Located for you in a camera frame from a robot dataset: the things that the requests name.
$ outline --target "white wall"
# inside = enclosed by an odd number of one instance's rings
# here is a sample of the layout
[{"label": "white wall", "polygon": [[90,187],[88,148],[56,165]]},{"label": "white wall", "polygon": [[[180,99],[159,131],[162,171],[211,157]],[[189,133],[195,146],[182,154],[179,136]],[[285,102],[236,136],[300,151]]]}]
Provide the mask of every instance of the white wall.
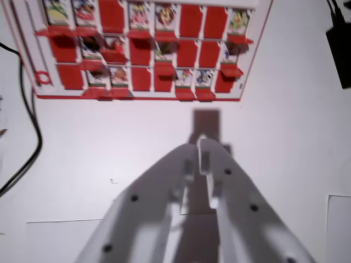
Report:
[{"label": "white wall", "polygon": [[[0,21],[0,41],[13,47],[3,14]],[[219,108],[222,142],[324,263],[327,196],[351,194],[351,90],[338,80],[325,36],[330,26],[324,1],[276,0],[238,103],[38,100],[43,151],[0,199],[3,261],[24,262],[25,222],[101,218],[121,189],[187,142],[194,109]],[[12,107],[3,183],[36,142],[19,98],[17,58],[0,54]]]}]

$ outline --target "red border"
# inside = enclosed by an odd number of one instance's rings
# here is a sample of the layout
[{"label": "red border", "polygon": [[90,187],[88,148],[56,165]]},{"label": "red border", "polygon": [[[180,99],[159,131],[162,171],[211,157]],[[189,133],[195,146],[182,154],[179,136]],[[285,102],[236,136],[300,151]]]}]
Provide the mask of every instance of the red border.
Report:
[{"label": "red border", "polygon": [[[4,10],[5,10],[5,16],[7,18],[7,21],[8,21],[8,24],[9,24],[9,28],[10,28],[10,31],[14,37],[14,42],[15,42],[15,45],[17,46],[17,49],[18,51],[20,52],[20,57],[22,59],[22,55],[21,55],[21,49],[19,48],[19,45],[18,45],[18,42],[17,42],[17,39],[15,37],[15,33],[14,33],[14,30],[12,28],[12,24],[11,24],[11,20],[9,18],[9,15],[8,15],[8,12],[7,12],[7,7],[4,3],[4,0],[1,0],[3,6],[4,6]],[[216,98],[214,99],[213,101],[240,101],[242,99],[242,96],[243,96],[243,93],[244,93],[244,90],[245,90],[245,87],[246,87],[246,83],[248,81],[248,78],[250,76],[250,72],[251,72],[251,68],[252,68],[252,65],[253,65],[253,62],[254,62],[254,59],[256,58],[256,54],[257,54],[257,50],[258,50],[258,47],[259,47],[259,44],[261,43],[261,39],[262,39],[262,36],[263,36],[263,32],[265,30],[265,27],[267,25],[267,21],[268,21],[268,17],[269,17],[269,14],[270,14],[270,11],[271,11],[271,8],[272,8],[272,5],[273,5],[273,2],[274,0],[271,0],[270,2],[270,6],[269,6],[269,9],[268,9],[268,13],[267,13],[267,16],[265,18],[265,21],[264,21],[264,25],[263,25],[263,29],[262,29],[262,32],[259,36],[259,39],[258,39],[258,42],[257,42],[257,47],[256,47],[256,50],[254,51],[254,54],[253,54],[253,58],[252,58],[252,61],[251,61],[251,64],[250,64],[250,67],[248,69],[248,72],[247,72],[247,77],[246,77],[246,80],[244,82],[244,86],[242,87],[242,92],[241,92],[241,95],[240,95],[240,98],[238,99],[220,99],[220,98]],[[30,77],[30,74],[29,74],[29,71],[25,65],[25,63],[23,62],[23,65],[24,65],[24,68],[25,68],[25,71],[27,72],[27,75],[28,75],[28,79],[29,81],[31,82],[32,86],[34,87],[34,83],[33,83],[33,80],[31,79]],[[39,99],[96,99],[96,98],[85,98],[85,97],[76,97],[76,96],[41,96],[41,95],[37,95],[37,97]],[[132,97],[132,98],[123,98],[123,100],[176,100],[178,101],[177,98],[149,98],[149,97]]]}]

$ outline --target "black power adapter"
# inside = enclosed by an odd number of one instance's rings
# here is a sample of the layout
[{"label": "black power adapter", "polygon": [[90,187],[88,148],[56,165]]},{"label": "black power adapter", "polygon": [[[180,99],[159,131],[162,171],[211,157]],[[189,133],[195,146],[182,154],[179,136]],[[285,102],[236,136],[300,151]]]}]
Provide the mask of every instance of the black power adapter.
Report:
[{"label": "black power adapter", "polygon": [[333,27],[326,32],[334,63],[339,74],[341,87],[351,88],[351,24],[346,23],[335,0],[327,0]]}]

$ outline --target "red shelf tab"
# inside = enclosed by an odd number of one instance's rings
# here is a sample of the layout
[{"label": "red shelf tab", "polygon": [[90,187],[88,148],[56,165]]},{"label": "red shelf tab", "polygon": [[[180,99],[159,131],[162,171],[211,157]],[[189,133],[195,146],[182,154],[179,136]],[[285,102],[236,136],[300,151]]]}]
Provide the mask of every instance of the red shelf tab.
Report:
[{"label": "red shelf tab", "polygon": [[155,74],[159,76],[172,76],[175,73],[171,62],[155,62]]},{"label": "red shelf tab", "polygon": [[216,96],[211,89],[207,88],[197,88],[195,94],[199,101],[213,101],[216,99]]},{"label": "red shelf tab", "polygon": [[221,64],[220,71],[227,78],[238,78],[244,73],[237,67],[237,64]]},{"label": "red shelf tab", "polygon": [[81,63],[81,70],[94,71],[101,69],[102,66],[103,63],[100,60],[83,59]]},{"label": "red shelf tab", "polygon": [[88,96],[89,98],[101,99],[107,97],[107,89],[104,87],[89,87],[89,89],[84,92],[83,96]]},{"label": "red shelf tab", "polygon": [[74,37],[76,33],[70,30],[68,26],[48,26],[48,29],[42,29],[40,31],[37,31],[35,35],[45,37]]},{"label": "red shelf tab", "polygon": [[124,98],[129,94],[128,87],[111,88],[110,96],[113,98]]},{"label": "red shelf tab", "polygon": [[124,54],[116,50],[100,50],[100,53],[107,63],[125,64],[127,62]]},{"label": "red shelf tab", "polygon": [[151,38],[151,34],[149,30],[130,30],[128,37],[136,39],[149,39]]},{"label": "red shelf tab", "polygon": [[246,38],[245,35],[228,35],[228,40],[235,44],[252,44],[253,40]]},{"label": "red shelf tab", "polygon": [[189,88],[176,88],[175,95],[180,101],[192,101],[195,99],[194,93]]},{"label": "red shelf tab", "polygon": [[162,42],[175,42],[177,41],[176,34],[173,31],[156,31],[155,40]]},{"label": "red shelf tab", "polygon": [[97,33],[98,33],[98,30],[93,27],[83,27],[83,26],[76,27],[77,37],[95,36]]}]

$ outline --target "black cable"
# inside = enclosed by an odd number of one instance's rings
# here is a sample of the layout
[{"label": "black cable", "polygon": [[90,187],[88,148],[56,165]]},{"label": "black cable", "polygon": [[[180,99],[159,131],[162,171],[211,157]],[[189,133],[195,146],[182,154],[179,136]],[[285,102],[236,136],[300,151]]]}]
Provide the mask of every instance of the black cable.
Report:
[{"label": "black cable", "polygon": [[26,111],[29,115],[29,118],[31,119],[32,125],[33,125],[33,127],[36,131],[37,137],[38,137],[38,144],[37,144],[37,147],[36,147],[35,151],[33,152],[33,154],[29,157],[29,159],[25,162],[25,164],[23,164],[22,167],[13,176],[11,176],[11,178],[1,187],[0,197],[2,197],[5,193],[7,193],[7,191],[9,191],[22,178],[22,176],[34,164],[35,160],[38,158],[39,153],[42,149],[43,138],[42,138],[42,134],[40,131],[40,127],[38,125],[37,116],[36,116],[34,88],[32,87],[32,89],[31,89],[32,110],[29,107],[29,104],[28,104],[28,101],[27,101],[27,98],[25,95],[25,90],[24,90],[24,86],[23,86],[23,63],[22,63],[20,54],[16,50],[7,47],[6,45],[4,45],[1,42],[0,42],[0,47],[2,47],[3,49],[5,49],[9,52],[16,54],[19,57],[19,82],[20,82],[20,91],[21,91],[20,93],[21,93],[21,97],[22,97],[23,103],[25,105]]}]

